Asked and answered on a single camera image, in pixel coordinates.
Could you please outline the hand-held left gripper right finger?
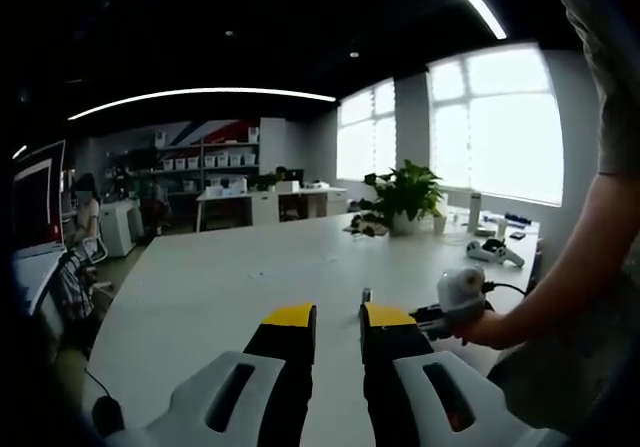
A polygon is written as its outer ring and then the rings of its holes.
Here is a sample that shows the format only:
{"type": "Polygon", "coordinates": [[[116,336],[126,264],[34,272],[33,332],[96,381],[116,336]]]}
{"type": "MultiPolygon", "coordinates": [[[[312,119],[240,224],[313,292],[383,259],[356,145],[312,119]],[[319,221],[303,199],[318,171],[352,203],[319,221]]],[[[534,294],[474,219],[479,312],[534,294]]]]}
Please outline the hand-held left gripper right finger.
{"type": "Polygon", "coordinates": [[[379,446],[550,446],[553,432],[507,408],[503,392],[451,352],[436,352],[406,312],[360,307],[363,393],[379,446]]]}

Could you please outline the person's right hand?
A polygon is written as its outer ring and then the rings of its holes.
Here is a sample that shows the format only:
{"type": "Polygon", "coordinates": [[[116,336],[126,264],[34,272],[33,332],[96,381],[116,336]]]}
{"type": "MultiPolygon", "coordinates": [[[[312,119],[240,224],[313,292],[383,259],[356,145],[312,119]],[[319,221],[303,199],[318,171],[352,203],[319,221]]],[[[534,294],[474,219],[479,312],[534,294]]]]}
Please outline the person's right hand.
{"type": "Polygon", "coordinates": [[[517,337],[511,333],[511,327],[508,315],[485,310],[476,319],[456,324],[452,332],[464,341],[501,350],[518,343],[517,337]]]}

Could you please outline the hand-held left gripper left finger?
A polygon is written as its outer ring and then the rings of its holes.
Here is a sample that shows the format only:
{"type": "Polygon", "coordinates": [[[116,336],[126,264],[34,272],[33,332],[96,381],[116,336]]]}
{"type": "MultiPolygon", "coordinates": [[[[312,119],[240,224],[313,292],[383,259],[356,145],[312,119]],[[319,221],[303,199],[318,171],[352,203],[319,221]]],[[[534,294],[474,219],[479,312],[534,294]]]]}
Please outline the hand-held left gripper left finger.
{"type": "Polygon", "coordinates": [[[243,351],[226,351],[179,384],[141,428],[113,427],[109,446],[297,446],[313,381],[316,307],[279,308],[243,351]]]}

